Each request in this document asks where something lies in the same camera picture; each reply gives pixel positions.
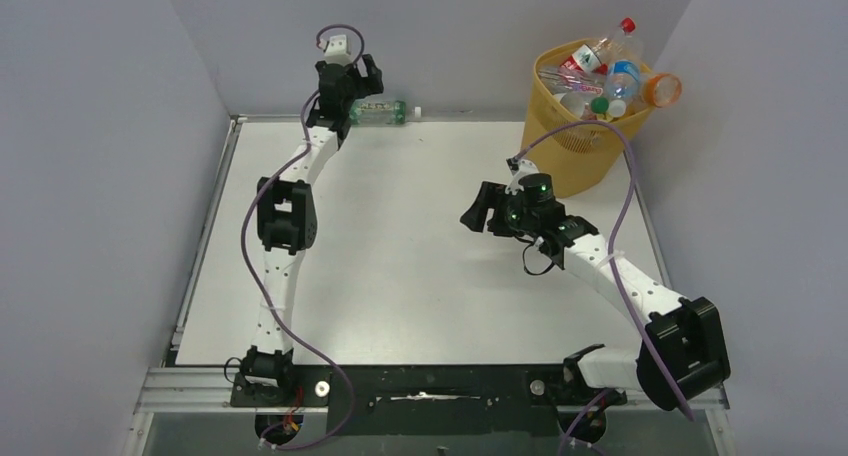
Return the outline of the green label bottle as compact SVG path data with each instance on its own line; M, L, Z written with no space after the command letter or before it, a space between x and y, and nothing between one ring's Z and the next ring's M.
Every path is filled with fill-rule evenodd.
M359 100L351 108L354 126L403 126L419 121L423 116L420 106L409 106L403 100Z

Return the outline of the clear blue pink label bottle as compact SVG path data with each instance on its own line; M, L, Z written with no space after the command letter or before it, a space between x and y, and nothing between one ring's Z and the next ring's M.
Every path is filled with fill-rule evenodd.
M600 96L604 92L606 77L584 73L559 66L542 66L536 70L542 84L552 93L586 93Z

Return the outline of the small blue label bottle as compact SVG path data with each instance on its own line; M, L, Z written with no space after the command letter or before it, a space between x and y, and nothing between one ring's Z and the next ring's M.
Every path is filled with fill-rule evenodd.
M624 116L634 101L640 87L642 56L643 43L634 36L626 36L612 53L604 85L609 117Z

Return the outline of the red label bottle sideways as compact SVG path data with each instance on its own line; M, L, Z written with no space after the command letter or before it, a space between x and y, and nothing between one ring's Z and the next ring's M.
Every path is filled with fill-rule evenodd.
M636 23L626 17L606 35L580 45L560 65L560 68L583 73L605 73L616 56L626 52L633 42Z

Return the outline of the orange cap bottle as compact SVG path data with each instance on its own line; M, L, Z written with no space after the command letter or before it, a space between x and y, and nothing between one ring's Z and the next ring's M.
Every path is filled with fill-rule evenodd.
M681 79L671 73L650 73L643 75L640 80L640 99L654 108L675 104L682 92Z

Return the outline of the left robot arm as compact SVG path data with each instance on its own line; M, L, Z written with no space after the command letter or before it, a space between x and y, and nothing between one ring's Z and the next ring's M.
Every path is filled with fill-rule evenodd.
M256 334L239 366L240 386L290 390L296 384L291 330L300 267L318 232L313 185L352 127L354 103L384 90L381 69L370 54L342 65L317 62L318 88L301 109L302 138L291 159L257 184L245 216L256 224L263 269L248 271L262 302Z

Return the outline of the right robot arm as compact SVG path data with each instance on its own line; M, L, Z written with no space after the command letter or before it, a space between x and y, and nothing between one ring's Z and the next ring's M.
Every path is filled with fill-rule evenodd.
M473 232L522 240L634 324L641 338L636 350L594 344L565 358L562 387L572 401L588 402L601 389L635 390L672 411L729 378L716 306L677 293L612 252L594 225L554 198L550 175L523 175L512 185L482 182L460 222Z

